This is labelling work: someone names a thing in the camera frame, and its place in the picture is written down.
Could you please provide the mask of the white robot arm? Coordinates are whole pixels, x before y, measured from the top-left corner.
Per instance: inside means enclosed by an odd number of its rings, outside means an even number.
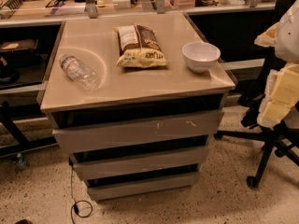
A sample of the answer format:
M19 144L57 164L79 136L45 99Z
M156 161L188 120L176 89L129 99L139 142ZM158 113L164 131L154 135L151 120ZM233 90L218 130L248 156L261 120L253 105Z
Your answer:
M259 125L273 128L299 101L299 0L279 22L258 35L254 44L273 47L275 55L286 62L279 71L270 71L257 118Z

